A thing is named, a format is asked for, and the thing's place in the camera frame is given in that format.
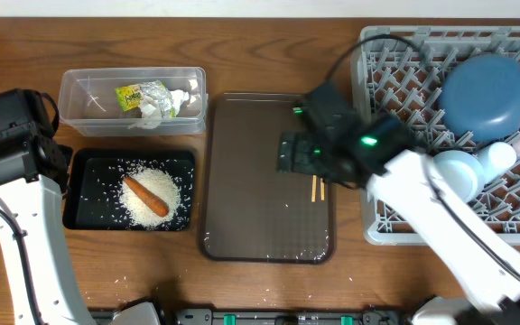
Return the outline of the wooden chopstick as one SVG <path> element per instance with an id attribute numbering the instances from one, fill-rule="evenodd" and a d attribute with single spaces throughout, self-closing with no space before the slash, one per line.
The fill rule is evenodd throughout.
<path id="1" fill-rule="evenodd" d="M 320 178 L 320 200 L 321 201 L 325 200 L 325 188 L 326 188 L 325 181 L 322 178 Z"/>
<path id="2" fill-rule="evenodd" d="M 316 175 L 312 175 L 311 202 L 316 202 L 317 182 L 318 182 L 318 177 Z"/>

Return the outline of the yellow snack packet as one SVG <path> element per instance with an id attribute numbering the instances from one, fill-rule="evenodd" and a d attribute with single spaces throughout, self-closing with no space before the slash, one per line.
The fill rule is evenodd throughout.
<path id="1" fill-rule="evenodd" d="M 144 93 L 138 84 L 116 88 L 115 94 L 123 112 L 139 107 L 144 99 Z"/>

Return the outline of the light blue small bowl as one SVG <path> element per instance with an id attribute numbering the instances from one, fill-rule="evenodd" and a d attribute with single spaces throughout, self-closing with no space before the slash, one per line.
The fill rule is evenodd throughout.
<path id="1" fill-rule="evenodd" d="M 433 161 L 442 177 L 464 202 L 472 201 L 483 191 L 484 171 L 473 155 L 449 150 L 436 154 Z"/>

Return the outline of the white tissue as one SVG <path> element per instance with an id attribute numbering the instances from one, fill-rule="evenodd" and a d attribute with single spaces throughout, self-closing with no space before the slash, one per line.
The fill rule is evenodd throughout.
<path id="1" fill-rule="evenodd" d="M 131 124 L 129 129 L 154 129 L 164 120 L 175 118 L 180 113 L 182 105 L 190 99 L 190 94 L 184 90 L 162 87 L 146 90 L 143 95 L 139 104 L 141 118 Z"/>

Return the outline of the pile of white rice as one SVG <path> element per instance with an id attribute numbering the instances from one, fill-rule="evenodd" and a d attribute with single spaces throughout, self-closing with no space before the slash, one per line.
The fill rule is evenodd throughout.
<path id="1" fill-rule="evenodd" d="M 126 177 L 138 181 L 169 208 L 165 217 L 158 216 L 141 201 L 124 180 L 121 180 L 119 204 L 124 209 L 132 226 L 149 230 L 170 229 L 174 223 L 179 221 L 180 212 L 184 209 L 184 204 L 181 201 L 181 188 L 176 184 L 176 179 L 168 172 L 146 165 L 136 165 Z"/>

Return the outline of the orange carrot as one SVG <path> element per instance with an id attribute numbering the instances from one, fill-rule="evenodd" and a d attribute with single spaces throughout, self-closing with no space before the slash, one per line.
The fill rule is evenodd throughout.
<path id="1" fill-rule="evenodd" d="M 168 205 L 137 180 L 131 177 L 124 177 L 124 183 L 130 190 L 146 205 L 155 215 L 164 218 L 169 213 Z"/>

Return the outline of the blue plate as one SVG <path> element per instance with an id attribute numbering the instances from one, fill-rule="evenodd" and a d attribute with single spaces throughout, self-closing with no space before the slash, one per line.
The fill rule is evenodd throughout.
<path id="1" fill-rule="evenodd" d="M 482 55 L 453 69 L 441 87 L 442 123 L 476 142 L 497 140 L 520 129 L 520 62 Z"/>

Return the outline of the light blue cup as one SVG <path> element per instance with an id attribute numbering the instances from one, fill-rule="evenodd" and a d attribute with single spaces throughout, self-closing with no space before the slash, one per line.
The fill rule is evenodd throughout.
<path id="1" fill-rule="evenodd" d="M 485 183 L 490 183 L 505 174 L 516 162 L 516 151 L 507 143 L 496 142 L 476 153 L 483 169 Z"/>

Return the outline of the foil wrapper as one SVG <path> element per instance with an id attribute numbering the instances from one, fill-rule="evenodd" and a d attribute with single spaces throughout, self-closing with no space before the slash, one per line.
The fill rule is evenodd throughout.
<path id="1" fill-rule="evenodd" d="M 139 86 L 144 93 L 144 99 L 139 106 L 142 118 L 176 117 L 177 110 L 172 93 L 160 80 L 141 83 Z"/>

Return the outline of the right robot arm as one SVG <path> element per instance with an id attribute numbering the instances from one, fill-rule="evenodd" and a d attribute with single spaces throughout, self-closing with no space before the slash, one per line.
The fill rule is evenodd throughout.
<path id="1" fill-rule="evenodd" d="M 305 129 L 284 132 L 279 172 L 315 175 L 382 200 L 447 265 L 465 293 L 435 297 L 408 324 L 520 324 L 520 252 L 451 189 L 411 130 L 361 118 L 326 81 L 292 105 Z"/>

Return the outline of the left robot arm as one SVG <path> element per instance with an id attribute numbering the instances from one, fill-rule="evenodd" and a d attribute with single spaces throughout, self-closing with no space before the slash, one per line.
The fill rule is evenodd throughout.
<path id="1" fill-rule="evenodd" d="M 61 221 L 73 151 L 53 137 L 46 93 L 0 93 L 0 247 L 17 324 L 161 324 L 154 302 L 92 312 L 79 291 Z"/>

